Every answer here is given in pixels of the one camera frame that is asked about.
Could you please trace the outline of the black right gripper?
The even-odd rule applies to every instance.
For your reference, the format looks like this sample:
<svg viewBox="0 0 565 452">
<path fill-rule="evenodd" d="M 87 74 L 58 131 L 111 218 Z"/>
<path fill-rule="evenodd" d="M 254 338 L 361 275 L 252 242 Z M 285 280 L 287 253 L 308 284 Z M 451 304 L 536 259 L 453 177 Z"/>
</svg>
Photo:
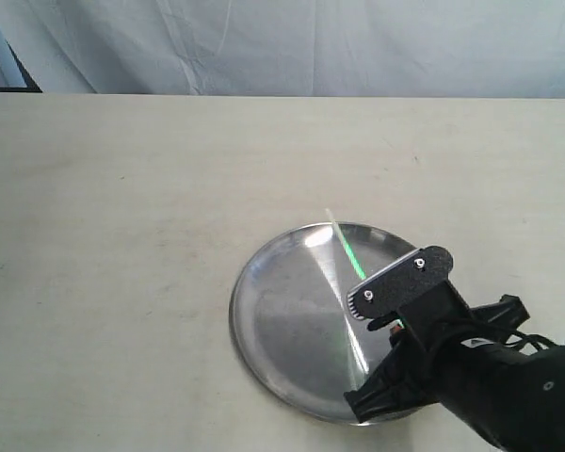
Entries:
<svg viewBox="0 0 565 452">
<path fill-rule="evenodd" d="M 344 398 L 360 424 L 375 419 L 401 418 L 430 405 L 445 405 L 433 381 L 433 364 L 446 329 L 435 329 L 426 347 L 420 347 L 406 329 L 391 329 L 391 350 L 363 385 L 344 393 Z"/>
</svg>

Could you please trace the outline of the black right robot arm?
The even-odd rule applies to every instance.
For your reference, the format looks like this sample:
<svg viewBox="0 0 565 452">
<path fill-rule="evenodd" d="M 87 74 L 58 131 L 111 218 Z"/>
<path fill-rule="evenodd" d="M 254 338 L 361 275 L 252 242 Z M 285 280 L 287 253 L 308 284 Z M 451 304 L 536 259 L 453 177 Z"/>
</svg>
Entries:
<svg viewBox="0 0 565 452">
<path fill-rule="evenodd" d="M 345 399 L 361 423 L 439 403 L 502 451 L 565 451 L 565 344 L 525 355 L 464 332 L 422 353 L 402 332 Z"/>
</svg>

